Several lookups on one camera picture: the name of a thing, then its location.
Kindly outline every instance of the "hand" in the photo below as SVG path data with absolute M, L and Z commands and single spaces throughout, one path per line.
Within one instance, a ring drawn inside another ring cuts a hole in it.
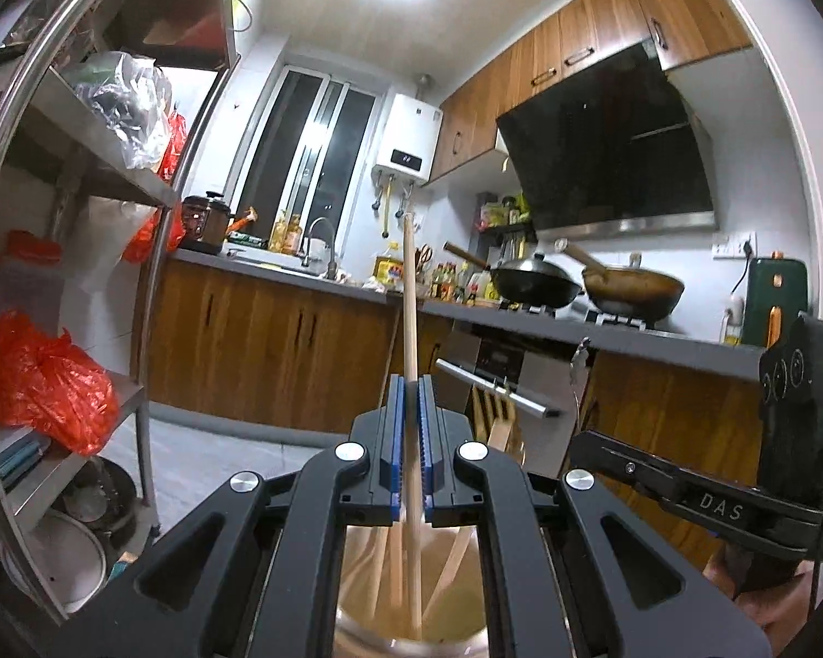
M 784 585 L 748 591 L 735 599 L 735 605 L 764 631 L 774 655 L 780 655 L 808 620 L 813 571 L 814 562 L 804 561 L 796 576 Z M 704 577 L 729 598 L 735 595 L 735 583 L 726 569 L 724 546 L 707 562 Z

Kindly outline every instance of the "white water heater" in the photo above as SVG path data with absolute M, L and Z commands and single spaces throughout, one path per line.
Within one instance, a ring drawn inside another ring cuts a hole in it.
M 397 94 L 372 168 L 373 178 L 393 175 L 397 182 L 426 183 L 441 125 L 439 109 Z

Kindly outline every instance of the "gray countertop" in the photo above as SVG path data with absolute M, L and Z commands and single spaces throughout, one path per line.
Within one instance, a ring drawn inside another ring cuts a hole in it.
M 372 290 L 361 290 L 360 287 L 351 287 L 310 277 L 307 274 L 269 268 L 237 259 L 188 250 L 178 250 L 174 253 L 173 259 L 206 265 L 226 272 L 248 274 L 263 280 L 292 284 L 305 290 L 339 294 L 376 304 L 395 304 L 397 307 L 400 305 L 398 294 L 380 294 Z M 566 344 L 578 344 L 583 338 L 588 337 L 591 339 L 591 346 L 596 349 L 624 353 L 628 356 L 661 361 L 675 366 L 685 366 L 707 373 L 744 379 L 744 381 L 758 382 L 759 380 L 759 357 L 763 349 L 757 347 L 728 347 L 725 344 L 698 341 L 694 338 L 660 331 L 637 331 L 619 326 L 597 326 L 575 319 L 549 319 L 488 307 L 466 307 L 430 300 L 424 302 L 420 310 L 431 316 L 442 316 L 457 322 L 490 326 Z

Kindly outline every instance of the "frying pan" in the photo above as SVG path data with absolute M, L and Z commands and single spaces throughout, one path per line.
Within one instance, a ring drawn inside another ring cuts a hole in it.
M 494 287 L 510 302 L 561 309 L 582 291 L 569 274 L 558 265 L 546 262 L 541 254 L 533 255 L 532 259 L 514 259 L 511 262 L 501 260 L 492 268 L 483 259 L 450 242 L 445 243 L 445 250 L 465 259 L 470 265 L 490 272 Z
M 640 269 L 638 254 L 631 255 L 631 265 L 627 268 L 608 268 L 565 239 L 555 243 L 555 250 L 585 265 L 582 272 L 585 291 L 591 302 L 607 314 L 654 324 L 673 312 L 685 291 L 685 285 L 676 277 Z

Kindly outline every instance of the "silver screw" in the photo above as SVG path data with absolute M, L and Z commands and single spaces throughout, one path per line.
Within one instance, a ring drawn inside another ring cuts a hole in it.
M 229 481 L 229 487 L 235 492 L 253 492 L 258 484 L 259 477 L 247 471 L 233 475 Z
M 359 443 L 342 443 L 335 448 L 335 457 L 346 462 L 359 460 L 366 455 L 366 448 Z
M 488 455 L 488 446 L 482 443 L 464 443 L 457 452 L 461 454 L 464 460 L 480 461 Z
M 571 470 L 564 478 L 574 490 L 584 492 L 594 487 L 594 475 L 588 470 Z

